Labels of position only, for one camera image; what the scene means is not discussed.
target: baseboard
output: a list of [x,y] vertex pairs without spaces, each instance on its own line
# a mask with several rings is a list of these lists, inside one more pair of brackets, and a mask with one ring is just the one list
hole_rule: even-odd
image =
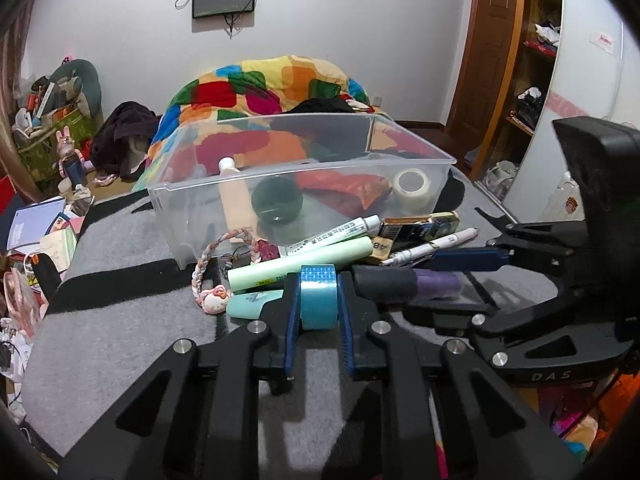
[[427,123],[425,121],[396,121],[396,123],[400,124],[403,128],[407,128],[411,130],[412,128],[420,128],[425,130],[444,130],[444,124],[440,123]]

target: brown door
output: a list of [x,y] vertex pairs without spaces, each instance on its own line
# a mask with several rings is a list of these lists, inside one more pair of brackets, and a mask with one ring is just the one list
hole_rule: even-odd
[[482,143],[494,111],[513,31],[516,0],[475,0],[465,59],[446,132],[460,160]]

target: metal screw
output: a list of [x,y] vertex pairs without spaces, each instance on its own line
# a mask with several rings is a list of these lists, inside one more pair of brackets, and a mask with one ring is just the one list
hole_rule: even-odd
[[261,334],[267,330],[267,324],[261,319],[256,319],[255,321],[249,322],[246,329],[252,334]]
[[382,335],[390,332],[391,325],[389,325],[389,323],[387,323],[386,321],[374,321],[373,323],[371,323],[371,329],[376,334]]
[[484,314],[476,314],[471,318],[471,324],[473,326],[480,326],[484,324],[485,321],[486,321],[486,316]]
[[188,339],[178,339],[178,341],[174,343],[174,352],[186,354],[191,350],[191,347],[193,347],[193,344]]
[[508,360],[509,356],[506,354],[506,352],[496,352],[491,358],[491,362],[494,364],[494,366],[504,366],[505,364],[507,364]]
[[449,339],[446,342],[446,347],[452,354],[462,354],[466,350],[465,342],[460,339]]

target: plastic storage box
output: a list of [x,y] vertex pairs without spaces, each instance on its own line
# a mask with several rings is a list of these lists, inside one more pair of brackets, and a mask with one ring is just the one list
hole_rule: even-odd
[[[373,114],[202,120],[180,126],[174,139],[148,190],[181,269],[228,231],[225,209],[257,218],[257,237],[286,246],[359,216],[431,213],[455,163]],[[239,173],[220,175],[226,156]],[[239,247],[225,242],[215,254]]]

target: black and purple tube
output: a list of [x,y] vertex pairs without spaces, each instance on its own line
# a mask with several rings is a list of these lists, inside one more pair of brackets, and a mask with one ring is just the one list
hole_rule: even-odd
[[381,304],[420,305],[435,298],[458,296],[462,281],[455,272],[405,267],[353,266],[359,296]]

